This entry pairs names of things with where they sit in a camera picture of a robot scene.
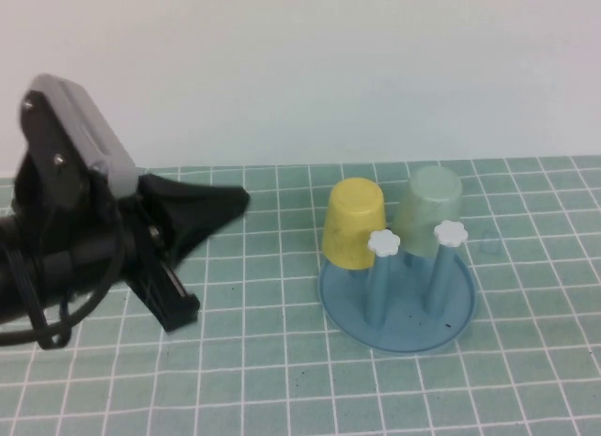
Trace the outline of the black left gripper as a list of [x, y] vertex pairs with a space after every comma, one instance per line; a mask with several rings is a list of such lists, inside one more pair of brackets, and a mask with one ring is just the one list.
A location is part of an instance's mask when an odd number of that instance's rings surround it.
[[118, 282], [166, 331], [196, 319], [200, 303], [176, 268], [241, 217], [250, 195], [138, 175], [124, 195], [88, 168], [42, 173], [23, 163], [13, 195], [13, 317], [31, 334], [68, 334]]

